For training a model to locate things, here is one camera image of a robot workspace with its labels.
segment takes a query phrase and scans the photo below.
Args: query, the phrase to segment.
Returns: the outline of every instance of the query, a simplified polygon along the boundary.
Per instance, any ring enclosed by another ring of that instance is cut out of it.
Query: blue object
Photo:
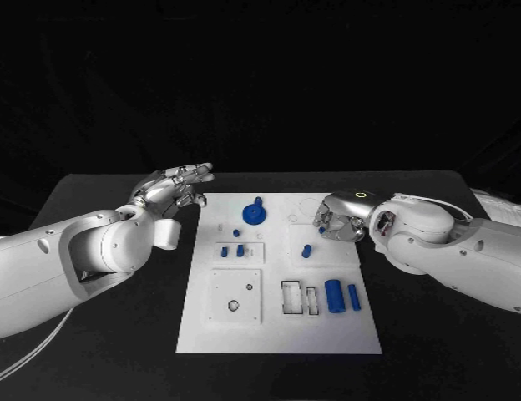
[[[301,250],[301,256],[307,259],[311,253],[311,245],[304,245],[304,249]]]
[[[340,281],[327,280],[323,285],[326,287],[327,311],[330,313],[345,312],[346,305],[343,304],[343,295],[340,294]]]
[[[355,293],[355,285],[349,284],[347,285],[347,292],[349,292],[349,299],[352,301],[352,309],[355,311],[359,311],[359,301],[357,301],[357,294]]]
[[[261,198],[257,196],[251,205],[244,207],[241,213],[244,222],[251,226],[257,226],[265,220],[265,209],[261,207]]]

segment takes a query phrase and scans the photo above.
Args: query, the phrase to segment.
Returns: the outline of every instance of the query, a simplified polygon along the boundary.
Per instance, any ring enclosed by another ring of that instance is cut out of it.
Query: robotic arm
[[[22,332],[127,280],[150,246],[175,249],[178,208],[205,197],[192,184],[214,179],[211,164],[153,172],[116,210],[0,239],[0,338]]]
[[[468,297],[521,313],[521,227],[473,219],[463,211],[455,220],[431,202],[461,211],[412,195],[334,192],[313,225],[336,241],[359,241],[368,229],[376,252],[401,271],[429,274]]]

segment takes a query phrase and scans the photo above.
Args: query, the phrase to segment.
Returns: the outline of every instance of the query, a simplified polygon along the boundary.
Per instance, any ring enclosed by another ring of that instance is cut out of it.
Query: white cable
[[[393,194],[393,195],[395,195],[395,196],[405,196],[405,197],[408,197],[408,198],[418,199],[419,201],[429,201],[429,202],[440,203],[441,205],[447,205],[448,207],[451,207],[453,209],[455,209],[455,210],[464,215],[464,218],[465,218],[467,220],[471,220],[471,219],[473,219],[473,217],[471,217],[457,206],[454,206],[454,205],[450,204],[448,202],[444,202],[442,200],[431,199],[431,198],[424,198],[424,197],[415,196],[415,195],[404,195],[404,194]]]
[[[62,324],[67,321],[67,317],[71,312],[72,312],[72,308],[67,311],[67,314],[64,315],[62,320],[57,324],[54,331],[48,334],[46,338],[42,340],[42,342],[34,348],[34,350],[2,372],[0,372],[0,381],[3,380],[5,378],[8,378],[25,366],[28,361],[35,357],[35,355],[39,353],[42,348],[48,345],[55,334],[61,330]]]

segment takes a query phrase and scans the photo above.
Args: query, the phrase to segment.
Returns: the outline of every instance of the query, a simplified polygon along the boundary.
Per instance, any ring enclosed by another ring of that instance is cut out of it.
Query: table
[[[118,207],[143,175],[68,175],[32,228]],[[402,192],[486,217],[451,171],[216,174],[199,192]],[[179,210],[175,251],[74,309],[52,342],[0,383],[2,399],[521,399],[521,315],[401,272],[357,243],[383,355],[176,355],[198,208]],[[61,317],[0,341],[0,371]]]

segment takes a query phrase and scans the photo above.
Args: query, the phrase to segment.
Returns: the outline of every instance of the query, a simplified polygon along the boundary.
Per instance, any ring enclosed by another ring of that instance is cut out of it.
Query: white board
[[[176,353],[381,353],[355,244],[323,240],[311,226],[326,195],[205,194],[208,206],[199,214]],[[241,210],[255,196],[267,217],[261,224],[250,226]],[[307,243],[311,254],[303,258]],[[225,244],[229,260],[216,255]],[[237,244],[244,244],[250,252],[239,258],[234,254]],[[251,256],[251,249],[260,249],[260,254],[255,251]],[[218,270],[232,274],[221,273],[228,276],[221,279],[224,291],[212,293],[212,288],[219,287],[212,278]],[[248,284],[252,272],[258,273],[258,285],[244,291],[242,282]],[[340,280],[343,313],[329,313],[326,307],[324,281],[333,279]],[[283,281],[298,281],[300,315],[283,314]],[[357,312],[350,308],[347,284],[355,284],[362,307]],[[314,288],[317,315],[309,315],[307,287]],[[238,302],[235,312],[229,301]]]

